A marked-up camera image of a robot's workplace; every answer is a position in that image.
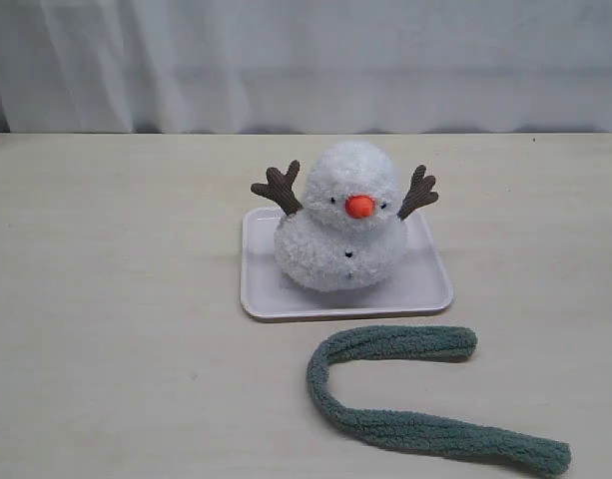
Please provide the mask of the green knitted scarf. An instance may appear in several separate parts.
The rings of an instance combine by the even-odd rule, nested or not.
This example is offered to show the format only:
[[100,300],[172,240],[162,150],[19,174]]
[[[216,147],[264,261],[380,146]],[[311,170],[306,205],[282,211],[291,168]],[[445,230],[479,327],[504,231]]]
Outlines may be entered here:
[[477,346],[475,332],[460,326],[376,325],[343,330],[313,351],[306,387],[330,425],[365,444],[451,459],[496,459],[545,477],[565,473],[571,448],[565,442],[414,411],[350,408],[328,390],[333,365],[359,360],[457,362]]

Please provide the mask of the white plush snowman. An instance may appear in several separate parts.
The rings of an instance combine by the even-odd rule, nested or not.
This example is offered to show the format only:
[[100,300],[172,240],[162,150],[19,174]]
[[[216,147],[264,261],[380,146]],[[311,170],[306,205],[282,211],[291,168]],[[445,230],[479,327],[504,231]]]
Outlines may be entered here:
[[407,249],[406,220],[439,199],[436,178],[416,166],[405,190],[391,157],[362,140],[326,149],[294,192],[301,164],[266,170],[253,194],[283,216],[274,234],[275,261],[296,284],[319,292],[372,286],[392,275]]

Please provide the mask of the white backdrop curtain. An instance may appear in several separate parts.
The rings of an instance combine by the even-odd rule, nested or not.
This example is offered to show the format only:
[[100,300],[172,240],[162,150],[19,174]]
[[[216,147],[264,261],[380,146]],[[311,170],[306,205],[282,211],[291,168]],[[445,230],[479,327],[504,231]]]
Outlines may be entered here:
[[612,132],[612,1],[0,1],[0,132]]

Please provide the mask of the white rectangular plastic tray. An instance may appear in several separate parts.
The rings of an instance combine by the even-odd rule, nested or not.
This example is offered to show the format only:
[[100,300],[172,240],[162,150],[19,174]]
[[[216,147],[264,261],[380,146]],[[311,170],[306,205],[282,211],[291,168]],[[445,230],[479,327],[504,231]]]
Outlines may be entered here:
[[406,221],[407,250],[385,281],[364,289],[320,293],[283,274],[274,258],[277,207],[248,211],[242,219],[240,302],[259,322],[304,322],[439,314],[450,308],[454,289],[426,215]]

